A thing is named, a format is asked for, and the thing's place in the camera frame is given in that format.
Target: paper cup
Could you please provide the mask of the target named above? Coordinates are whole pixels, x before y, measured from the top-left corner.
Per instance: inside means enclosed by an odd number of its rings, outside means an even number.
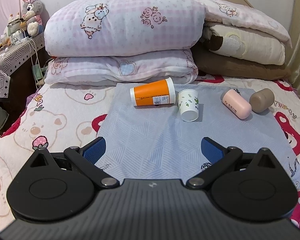
[[[171,78],[144,84],[130,89],[134,106],[174,104],[176,92]]]
[[[186,122],[192,122],[199,117],[198,92],[193,89],[182,90],[178,94],[178,106],[181,119]]]

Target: geometric pattern tablecloth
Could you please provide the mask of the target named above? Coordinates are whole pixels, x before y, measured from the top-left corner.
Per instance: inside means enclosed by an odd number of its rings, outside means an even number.
[[[35,49],[44,47],[43,33],[31,38],[35,43]],[[0,59],[0,98],[8,98],[10,75],[15,72],[26,60],[35,54],[35,50],[32,46],[29,47],[28,42],[24,41],[18,45],[13,45],[5,52],[5,56]]]

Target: cup bottom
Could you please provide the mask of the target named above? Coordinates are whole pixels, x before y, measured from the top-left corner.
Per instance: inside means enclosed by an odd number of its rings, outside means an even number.
[[[181,119],[185,122],[192,122],[197,120],[199,117],[199,114],[196,111],[185,111],[181,114]]]

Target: brown pillow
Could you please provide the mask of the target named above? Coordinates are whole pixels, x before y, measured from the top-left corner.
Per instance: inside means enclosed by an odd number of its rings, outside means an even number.
[[[286,79],[290,70],[285,64],[262,65],[245,59],[215,54],[197,42],[192,48],[192,57],[198,69],[211,75],[258,78],[264,80]]]

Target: pink heart print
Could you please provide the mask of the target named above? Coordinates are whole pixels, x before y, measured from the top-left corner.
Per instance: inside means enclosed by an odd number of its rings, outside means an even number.
[[[89,100],[89,99],[92,99],[93,98],[93,95],[88,93],[84,96],[84,100]]]

